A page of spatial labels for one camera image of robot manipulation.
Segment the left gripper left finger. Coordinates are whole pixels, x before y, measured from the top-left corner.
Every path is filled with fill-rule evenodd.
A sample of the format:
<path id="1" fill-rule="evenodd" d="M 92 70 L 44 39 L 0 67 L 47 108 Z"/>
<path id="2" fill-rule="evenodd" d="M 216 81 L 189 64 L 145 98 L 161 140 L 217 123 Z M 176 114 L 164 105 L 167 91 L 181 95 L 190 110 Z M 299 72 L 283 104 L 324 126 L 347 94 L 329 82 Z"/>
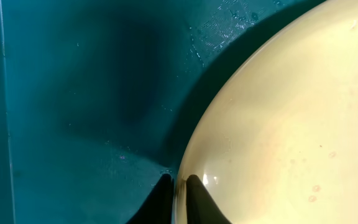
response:
<path id="1" fill-rule="evenodd" d="M 127 224 L 171 224 L 173 190 L 174 181 L 171 175 L 162 175 Z"/>

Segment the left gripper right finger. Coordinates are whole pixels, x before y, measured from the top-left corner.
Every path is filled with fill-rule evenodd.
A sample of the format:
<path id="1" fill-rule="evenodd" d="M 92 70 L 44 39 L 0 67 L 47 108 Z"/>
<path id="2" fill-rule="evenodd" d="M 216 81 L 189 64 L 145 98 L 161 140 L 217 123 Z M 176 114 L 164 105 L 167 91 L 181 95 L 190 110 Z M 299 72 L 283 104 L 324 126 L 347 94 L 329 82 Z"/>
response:
<path id="1" fill-rule="evenodd" d="M 197 175 L 186 180 L 187 224 L 231 224 Z"/>

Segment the lime green plate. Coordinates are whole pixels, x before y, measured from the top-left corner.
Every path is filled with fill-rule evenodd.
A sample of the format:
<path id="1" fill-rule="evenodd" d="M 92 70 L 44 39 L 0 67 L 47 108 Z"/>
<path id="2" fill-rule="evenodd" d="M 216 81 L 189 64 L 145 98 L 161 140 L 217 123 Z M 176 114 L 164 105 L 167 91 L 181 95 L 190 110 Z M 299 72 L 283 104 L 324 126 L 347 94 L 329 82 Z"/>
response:
<path id="1" fill-rule="evenodd" d="M 358 224 L 358 1 L 326 1 L 256 51 L 200 119 L 177 178 L 231 223 Z"/>

